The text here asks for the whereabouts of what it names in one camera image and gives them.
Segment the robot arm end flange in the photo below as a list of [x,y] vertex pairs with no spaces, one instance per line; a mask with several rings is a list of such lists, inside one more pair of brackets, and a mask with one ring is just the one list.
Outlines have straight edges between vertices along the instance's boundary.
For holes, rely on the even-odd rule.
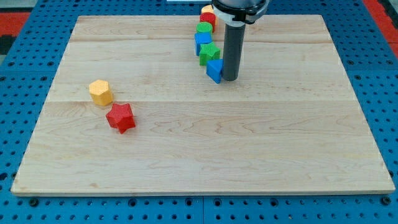
[[215,15],[225,24],[240,27],[253,24],[266,12],[270,0],[212,0]]

